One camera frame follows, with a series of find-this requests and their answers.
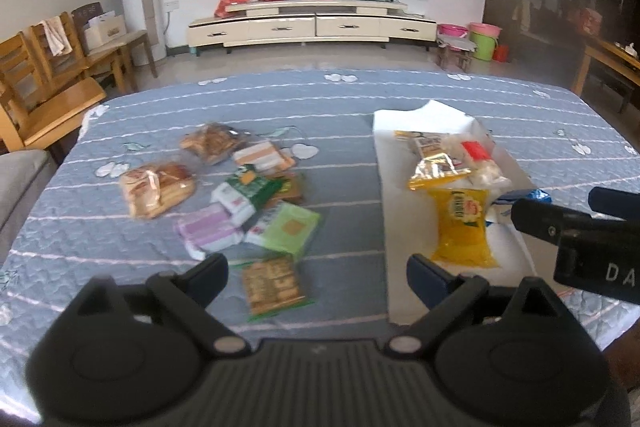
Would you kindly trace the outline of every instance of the packaged bread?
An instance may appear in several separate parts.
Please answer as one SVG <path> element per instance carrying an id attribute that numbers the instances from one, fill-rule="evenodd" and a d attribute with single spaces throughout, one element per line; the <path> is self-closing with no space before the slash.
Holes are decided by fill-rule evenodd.
<path id="1" fill-rule="evenodd" d="M 152 219 L 190 197 L 196 188 L 183 165 L 149 163 L 120 177 L 120 187 L 129 204 L 129 215 Z"/>
<path id="2" fill-rule="evenodd" d="M 180 141 L 180 147 L 193 152 L 209 165 L 219 163 L 236 149 L 242 147 L 248 134 L 228 125 L 210 123 L 188 134 Z"/>
<path id="3" fill-rule="evenodd" d="M 407 142 L 418 158 L 407 183 L 411 190 L 444 185 L 473 172 L 455 135 L 395 131 L 395 136 Z"/>

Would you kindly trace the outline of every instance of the red bag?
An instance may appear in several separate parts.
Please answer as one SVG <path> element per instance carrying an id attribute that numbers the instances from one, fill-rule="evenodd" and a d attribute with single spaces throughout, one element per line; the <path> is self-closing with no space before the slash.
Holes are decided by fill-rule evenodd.
<path id="1" fill-rule="evenodd" d="M 227 6 L 229 6 L 230 4 L 242 4 L 243 2 L 249 2 L 249 1 L 250 0 L 220 0 L 220 2 L 218 3 L 218 7 L 214 12 L 214 15 L 216 17 L 229 17 L 230 15 L 233 15 L 233 14 L 226 12 L 225 8 Z"/>

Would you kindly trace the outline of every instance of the snack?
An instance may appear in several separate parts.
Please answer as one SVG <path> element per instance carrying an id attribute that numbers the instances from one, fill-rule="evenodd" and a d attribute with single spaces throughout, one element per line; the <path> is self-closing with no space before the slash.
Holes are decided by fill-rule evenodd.
<path id="1" fill-rule="evenodd" d="M 486 242 L 485 202 L 488 190 L 433 188 L 438 212 L 438 247 L 432 261 L 492 268 L 499 266 Z"/>
<path id="2" fill-rule="evenodd" d="M 202 261 L 208 253 L 237 245 L 244 237 L 220 203 L 181 217 L 175 223 L 175 230 L 189 255 L 197 261 Z"/>
<path id="3" fill-rule="evenodd" d="M 242 284 L 254 317 L 306 303 L 288 256 L 244 267 Z"/>
<path id="4" fill-rule="evenodd" d="M 120 187 L 131 217 L 152 219 L 191 196 L 196 188 L 183 165 L 149 163 L 125 172 Z"/>
<path id="5" fill-rule="evenodd" d="M 238 165 L 253 165 L 260 174 L 276 174 L 286 171 L 296 162 L 283 156 L 273 143 L 264 141 L 234 153 L 234 161 Z"/>
<path id="6" fill-rule="evenodd" d="M 281 172 L 280 174 L 270 174 L 267 176 L 270 180 L 282 180 L 282 187 L 278 190 L 269 201 L 265 204 L 265 208 L 275 206 L 278 201 L 287 201 L 287 203 L 302 203 L 302 180 L 299 174 L 294 172 Z"/>
<path id="7" fill-rule="evenodd" d="M 304 255 L 306 242 L 319 221 L 320 214 L 317 212 L 279 201 L 262 213 L 244 236 L 244 241 L 269 250 L 290 253 L 297 261 Z"/>
<path id="8" fill-rule="evenodd" d="M 214 188 L 211 202 L 219 201 L 239 227 L 266 204 L 282 187 L 282 179 L 258 176 L 253 165 L 243 165 L 225 182 Z"/>
<path id="9" fill-rule="evenodd" d="M 472 172 L 462 151 L 456 150 L 453 135 L 395 131 L 395 136 L 407 140 L 420 158 L 408 182 L 411 190 L 459 180 Z"/>
<path id="10" fill-rule="evenodd" d="M 207 164 L 219 163 L 246 142 L 246 135 L 227 125 L 210 123 L 180 141 L 182 149 L 198 155 Z"/>
<path id="11" fill-rule="evenodd" d="M 474 163 L 475 169 L 469 181 L 475 188 L 504 189 L 511 187 L 511 180 L 502 174 L 498 164 L 477 141 L 463 141 L 462 147 Z"/>

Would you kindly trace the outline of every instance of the towel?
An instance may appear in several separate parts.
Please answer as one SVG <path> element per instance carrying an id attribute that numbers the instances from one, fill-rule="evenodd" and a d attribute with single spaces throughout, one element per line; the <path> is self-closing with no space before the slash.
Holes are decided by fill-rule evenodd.
<path id="1" fill-rule="evenodd" d="M 62 25 L 60 17 L 53 17 L 53 19 L 47 19 L 40 21 L 44 28 L 44 35 L 49 43 L 49 49 L 54 57 L 60 57 L 60 55 L 68 55 L 73 50 L 69 39 L 66 38 L 65 29 Z"/>

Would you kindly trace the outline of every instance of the small stool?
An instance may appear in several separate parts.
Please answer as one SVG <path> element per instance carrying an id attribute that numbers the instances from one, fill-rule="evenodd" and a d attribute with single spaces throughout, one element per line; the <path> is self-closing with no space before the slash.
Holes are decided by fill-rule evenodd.
<path id="1" fill-rule="evenodd" d="M 458 67 L 466 73 L 471 64 L 471 54 L 475 53 L 477 48 L 478 45 L 469 39 L 438 35 L 438 57 L 436 63 L 446 71 L 450 61 L 455 60 Z"/>

